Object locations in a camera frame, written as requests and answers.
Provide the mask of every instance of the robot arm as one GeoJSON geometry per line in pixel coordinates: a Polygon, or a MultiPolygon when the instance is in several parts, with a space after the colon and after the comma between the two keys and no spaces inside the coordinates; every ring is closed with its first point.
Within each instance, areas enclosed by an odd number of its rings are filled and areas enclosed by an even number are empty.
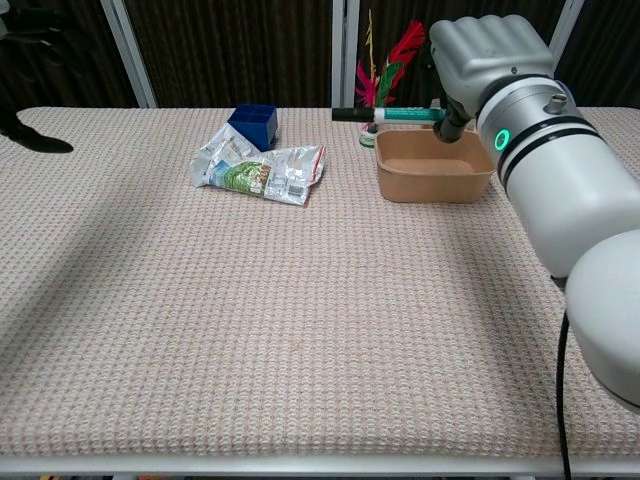
{"type": "Polygon", "coordinates": [[[447,94],[434,126],[458,140],[476,119],[483,146],[552,278],[583,356],[640,413],[640,187],[571,93],[522,17],[440,21],[431,55],[447,94]]]}

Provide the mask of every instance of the plastic bag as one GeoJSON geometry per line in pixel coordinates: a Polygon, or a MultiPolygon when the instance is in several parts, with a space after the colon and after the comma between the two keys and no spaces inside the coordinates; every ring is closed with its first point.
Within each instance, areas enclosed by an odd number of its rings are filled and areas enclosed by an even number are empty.
{"type": "Polygon", "coordinates": [[[324,168],[323,146],[260,152],[226,123],[189,165],[194,186],[249,193],[292,205],[306,205],[324,168]]]}

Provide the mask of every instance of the marker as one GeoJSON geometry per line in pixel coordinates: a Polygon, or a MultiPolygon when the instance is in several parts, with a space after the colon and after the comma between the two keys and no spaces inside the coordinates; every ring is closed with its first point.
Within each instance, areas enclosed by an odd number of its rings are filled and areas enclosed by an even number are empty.
{"type": "Polygon", "coordinates": [[[444,119],[445,112],[440,108],[333,108],[331,119],[336,122],[425,125],[444,119]]]}

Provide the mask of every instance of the dark curtain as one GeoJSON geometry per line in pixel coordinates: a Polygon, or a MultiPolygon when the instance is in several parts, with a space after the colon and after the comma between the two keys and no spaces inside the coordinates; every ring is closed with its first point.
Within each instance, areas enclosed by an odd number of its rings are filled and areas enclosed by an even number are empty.
{"type": "Polygon", "coordinates": [[[587,0],[556,78],[578,105],[640,108],[640,2],[587,0]]]}
{"type": "Polygon", "coordinates": [[[36,82],[17,73],[6,57],[0,57],[0,95],[5,108],[22,110],[34,106],[137,107],[131,85],[118,54],[100,0],[14,0],[18,7],[57,9],[73,18],[98,45],[87,56],[89,72],[76,77],[65,66],[47,63],[34,45],[16,47],[33,67],[36,82]]]}
{"type": "Polygon", "coordinates": [[[127,0],[159,106],[329,106],[331,0],[127,0]]]}
{"type": "MultiPolygon", "coordinates": [[[[373,23],[373,49],[376,67],[380,69],[388,53],[400,40],[409,21],[421,21],[428,33],[429,27],[438,20],[456,20],[464,16],[522,15],[528,19],[540,36],[551,40],[564,0],[360,0],[358,32],[358,58],[368,71],[369,52],[365,47],[369,25],[369,8],[373,23]]],[[[420,105],[417,58],[407,68],[405,77],[394,89],[395,106],[420,105]]]]}

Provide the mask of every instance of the brown bowl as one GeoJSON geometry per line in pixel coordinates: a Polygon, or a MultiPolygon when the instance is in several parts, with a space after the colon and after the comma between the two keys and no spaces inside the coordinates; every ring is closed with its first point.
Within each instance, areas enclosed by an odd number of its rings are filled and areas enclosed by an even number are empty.
{"type": "Polygon", "coordinates": [[[392,202],[472,203],[495,171],[478,135],[442,143],[432,129],[387,130],[376,136],[380,193],[392,202]]]}

